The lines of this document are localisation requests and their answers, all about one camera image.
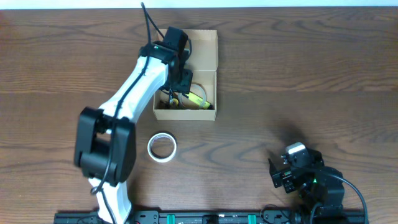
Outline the black yellow correction tape dispenser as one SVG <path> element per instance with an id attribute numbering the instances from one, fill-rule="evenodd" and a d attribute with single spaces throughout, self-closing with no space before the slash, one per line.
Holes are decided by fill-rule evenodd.
<path id="1" fill-rule="evenodd" d="M 159 110 L 178 110 L 179 108 L 179 101 L 176 98 L 160 100 L 159 102 Z"/>

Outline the yellow highlighter marker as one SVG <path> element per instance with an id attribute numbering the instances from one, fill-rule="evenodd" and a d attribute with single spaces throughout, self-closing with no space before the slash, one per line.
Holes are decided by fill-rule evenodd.
<path id="1" fill-rule="evenodd" d="M 189 94 L 183 94 L 183 96 L 185 98 L 187 98 L 188 100 L 190 100 L 191 102 L 193 102 L 194 104 L 196 104 L 197 106 L 199 106 L 199 109 L 204 109 L 204 110 L 212 110 L 214 107 L 211 103 L 209 103 L 208 101 L 203 101 L 203 98 L 201 98 L 200 96 L 190 92 Z"/>

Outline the clear tape roll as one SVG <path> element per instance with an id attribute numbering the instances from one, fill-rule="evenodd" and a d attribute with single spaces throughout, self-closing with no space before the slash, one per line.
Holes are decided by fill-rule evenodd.
<path id="1" fill-rule="evenodd" d="M 200 85 L 198 85 L 196 83 L 191 84 L 191 87 L 197 88 L 197 89 L 199 89 L 201 91 L 202 97 L 201 97 L 201 100 L 200 100 L 200 104 L 198 105 L 198 109 L 203 109 L 203 107 L 206 104 L 206 100 L 207 100 L 205 89 L 202 86 L 200 86 Z M 182 106 L 184 108 L 185 105 L 184 105 L 184 103 L 182 101 L 182 96 L 183 96 L 182 93 L 178 93 L 177 94 L 177 99 L 178 99 L 178 101 L 180 103 L 180 106 Z"/>

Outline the white tape roll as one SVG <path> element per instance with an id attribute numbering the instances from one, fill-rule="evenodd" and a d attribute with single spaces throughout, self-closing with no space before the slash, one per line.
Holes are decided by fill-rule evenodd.
<path id="1" fill-rule="evenodd" d="M 154 142 L 156 140 L 162 139 L 162 138 L 168 139 L 173 144 L 173 150 L 167 157 L 156 156 L 154 151 L 152 150 L 152 146 L 153 146 Z M 171 135 L 169 133 L 157 133 L 157 134 L 154 134 L 149 139 L 149 142 L 147 144 L 147 152 L 148 152 L 149 156 L 154 161 L 156 161 L 158 163 L 167 163 L 167 162 L 170 162 L 175 157 L 175 155 L 177 153 L 177 146 L 178 146 L 177 145 L 177 140 L 176 140 L 176 138 L 173 135 Z"/>

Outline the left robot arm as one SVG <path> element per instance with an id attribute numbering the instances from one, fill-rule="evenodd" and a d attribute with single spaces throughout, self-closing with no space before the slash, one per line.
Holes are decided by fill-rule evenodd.
<path id="1" fill-rule="evenodd" d="M 192 79 L 185 68 L 190 54 L 185 47 L 147 44 L 120 89 L 99 108 L 80 113 L 74 164 L 92 185 L 101 221 L 127 221 L 132 204 L 126 181 L 136 160 L 137 120 L 159 89 L 186 91 Z"/>

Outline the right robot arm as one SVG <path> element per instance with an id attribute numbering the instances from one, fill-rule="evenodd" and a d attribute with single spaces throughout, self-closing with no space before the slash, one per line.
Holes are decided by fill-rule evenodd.
<path id="1" fill-rule="evenodd" d="M 269 161 L 269 173 L 274 187 L 283 187 L 286 193 L 298 192 L 309 212 L 316 204 L 315 217 L 341 217 L 345 189 L 339 179 L 342 173 L 324 165 L 322 154 L 313 149 L 301 149 L 281 156 L 289 166 L 278 170 Z"/>

